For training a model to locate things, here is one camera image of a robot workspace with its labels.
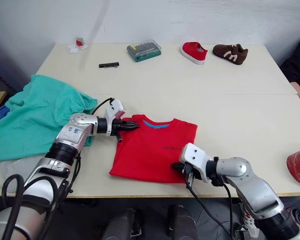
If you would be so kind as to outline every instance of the blue cloth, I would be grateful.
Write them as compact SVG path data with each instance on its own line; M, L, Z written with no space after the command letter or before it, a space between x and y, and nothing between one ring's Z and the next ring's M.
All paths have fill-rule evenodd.
M91 113L97 100L62 81L32 75L5 105L10 112L0 120L0 161L47 153L70 116Z

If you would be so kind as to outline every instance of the white table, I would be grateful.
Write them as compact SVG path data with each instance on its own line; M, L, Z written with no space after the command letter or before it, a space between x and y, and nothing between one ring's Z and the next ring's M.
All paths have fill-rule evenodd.
M162 56L134 63L125 52L125 46L96 44L82 61L84 67L80 67L85 53L71 55L65 45L57 44L38 74L69 83L99 101L109 96L116 97L124 104L126 116L146 114L157 122L177 118L197 124L195 144L208 155L243 157L279 196L300 195L300 184L286 166L287 156L300 150L300 100L263 46L249 46L248 59L241 66L213 55L207 57L203 66L198 66L182 57L176 45L163 45ZM110 49L114 52L122 49L122 52L114 54ZM164 65L165 58L169 59L170 68ZM267 75L264 73L267 72L273 77L267 77L267 87L264 78L260 81L255 78L261 76L260 71L255 71L251 65L257 62L256 59L264 59L269 64L266 66L260 62L263 74ZM120 62L118 68L98 67L100 63L116 61ZM172 78L169 72L173 65L179 67L173 69ZM233 78L228 71L245 74ZM150 83L149 75L159 76L159 72L164 77L154 78ZM81 171L69 197L190 196L184 184L160 184L110 176L116 144L115 137L97 135L93 144L84 148ZM223 188L200 181L196 181L193 188L201 197L226 196Z

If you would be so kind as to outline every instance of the brown shoe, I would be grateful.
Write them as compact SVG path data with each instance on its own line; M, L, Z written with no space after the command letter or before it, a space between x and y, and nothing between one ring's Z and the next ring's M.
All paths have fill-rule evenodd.
M226 59L234 64L241 65L247 57L248 49L243 49L240 44L218 44L213 47L212 52L220 58Z

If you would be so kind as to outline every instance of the red sneaker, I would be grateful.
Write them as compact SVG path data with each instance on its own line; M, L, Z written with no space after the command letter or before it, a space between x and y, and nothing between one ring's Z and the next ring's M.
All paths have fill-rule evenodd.
M203 64L208 50L204 49L198 42L186 42L180 47L180 52L195 64Z

